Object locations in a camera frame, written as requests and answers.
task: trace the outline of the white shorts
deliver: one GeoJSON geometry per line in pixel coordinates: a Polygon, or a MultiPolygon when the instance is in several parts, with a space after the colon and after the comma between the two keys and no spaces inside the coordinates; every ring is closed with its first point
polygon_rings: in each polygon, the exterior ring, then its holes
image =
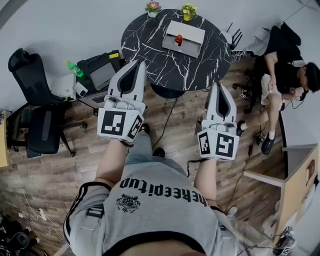
{"type": "Polygon", "coordinates": [[[275,87],[272,91],[269,91],[268,83],[270,82],[271,76],[268,74],[264,74],[261,78],[261,88],[262,88],[262,95],[261,95],[261,104],[262,105],[269,105],[269,100],[267,99],[267,96],[269,94],[276,94],[279,95],[281,101],[279,104],[279,110],[282,107],[282,94],[278,91],[277,87],[275,87]]]}

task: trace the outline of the black t-shirt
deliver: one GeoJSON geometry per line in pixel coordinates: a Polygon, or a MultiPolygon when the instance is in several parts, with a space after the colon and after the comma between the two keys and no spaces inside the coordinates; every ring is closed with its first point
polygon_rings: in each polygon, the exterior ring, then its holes
{"type": "MultiPolygon", "coordinates": [[[[297,77],[299,67],[293,66],[291,62],[300,61],[302,57],[293,51],[277,51],[277,63],[274,64],[274,74],[276,79],[276,87],[282,94],[289,94],[290,88],[299,88],[300,79],[297,77]]],[[[308,91],[304,91],[300,100],[302,101],[308,91]]]]}

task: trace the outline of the pink flower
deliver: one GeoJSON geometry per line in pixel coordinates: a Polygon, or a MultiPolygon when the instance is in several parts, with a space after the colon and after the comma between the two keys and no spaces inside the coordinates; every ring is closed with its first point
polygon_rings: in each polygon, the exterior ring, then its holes
{"type": "Polygon", "coordinates": [[[150,1],[149,7],[150,7],[150,9],[157,9],[159,7],[159,3],[155,2],[155,1],[150,1]]]}

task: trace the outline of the black office chair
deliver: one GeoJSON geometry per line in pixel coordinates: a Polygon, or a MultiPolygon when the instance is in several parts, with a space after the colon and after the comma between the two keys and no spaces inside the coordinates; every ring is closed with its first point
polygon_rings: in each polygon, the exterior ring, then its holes
{"type": "Polygon", "coordinates": [[[64,129],[77,126],[86,129],[88,125],[85,122],[67,124],[65,113],[69,104],[50,92],[40,55],[29,54],[20,48],[10,57],[8,68],[27,102],[37,107],[28,124],[27,148],[40,154],[55,154],[61,138],[71,157],[74,157],[75,152],[68,145],[64,129]]]}
{"type": "Polygon", "coordinates": [[[242,96],[250,102],[250,106],[244,109],[245,114],[251,113],[257,98],[261,100],[262,87],[261,79],[267,72],[265,56],[276,51],[290,51],[292,60],[301,58],[300,50],[297,46],[301,45],[300,37],[286,23],[283,23],[281,28],[273,26],[270,32],[270,39],[262,56],[255,58],[253,70],[246,70],[245,76],[249,77],[246,85],[235,83],[233,89],[241,88],[244,90],[242,96]]]}

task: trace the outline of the black marble table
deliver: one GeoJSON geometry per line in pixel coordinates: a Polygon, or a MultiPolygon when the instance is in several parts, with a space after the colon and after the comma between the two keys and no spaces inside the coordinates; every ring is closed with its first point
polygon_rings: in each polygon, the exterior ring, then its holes
{"type": "Polygon", "coordinates": [[[220,30],[199,15],[187,23],[205,30],[200,54],[194,58],[162,47],[171,21],[183,22],[179,10],[163,9],[156,18],[145,13],[132,21],[121,39],[125,60],[146,62],[147,77],[151,85],[157,85],[152,87],[156,93],[161,88],[200,90],[223,78],[231,64],[231,51],[220,30]]]}

